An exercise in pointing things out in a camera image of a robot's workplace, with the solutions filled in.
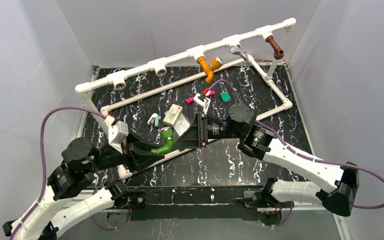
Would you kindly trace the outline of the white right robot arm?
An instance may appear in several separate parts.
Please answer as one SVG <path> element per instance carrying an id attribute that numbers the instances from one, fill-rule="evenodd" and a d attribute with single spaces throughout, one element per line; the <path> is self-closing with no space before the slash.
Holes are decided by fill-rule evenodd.
<path id="1" fill-rule="evenodd" d="M 244 155 L 287 168 L 307 179 L 298 182 L 268 179 L 260 195 L 248 205 L 275 207 L 278 203 L 304 202 L 349 217 L 359 187 L 356 165 L 317 162 L 315 156 L 283 144 L 279 137 L 258 125 L 256 117 L 243 103 L 231 105 L 224 121 L 198 112 L 172 148 L 198 149 L 205 147 L 209 140 L 238 139 L 237 149 Z"/>

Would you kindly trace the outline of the green plastic faucet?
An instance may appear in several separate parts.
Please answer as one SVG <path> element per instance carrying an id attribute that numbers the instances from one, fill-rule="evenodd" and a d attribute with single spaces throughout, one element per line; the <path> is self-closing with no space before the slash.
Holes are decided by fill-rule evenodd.
<path id="1" fill-rule="evenodd" d="M 173 151 L 175 132 L 172 127 L 166 126 L 160 130 L 160 139 L 163 140 L 163 146 L 151 149 L 151 152 L 165 155 Z"/>

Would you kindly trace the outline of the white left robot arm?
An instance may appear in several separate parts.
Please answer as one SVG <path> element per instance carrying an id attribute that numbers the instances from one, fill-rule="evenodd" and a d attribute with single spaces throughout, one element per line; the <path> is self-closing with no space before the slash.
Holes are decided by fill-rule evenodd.
<path id="1" fill-rule="evenodd" d="M 2 228 L 11 240 L 55 240 L 77 223 L 112 207 L 130 207 L 134 197 L 123 180 L 141 172 L 165 155 L 156 145 L 129 134 L 121 150 L 106 144 L 98 149 L 89 139 L 78 137 L 62 151 L 62 163 L 48 178 L 37 200 L 18 219 Z M 64 208 L 92 184 L 95 172 L 117 167 L 119 179 L 107 182 L 89 198 Z"/>

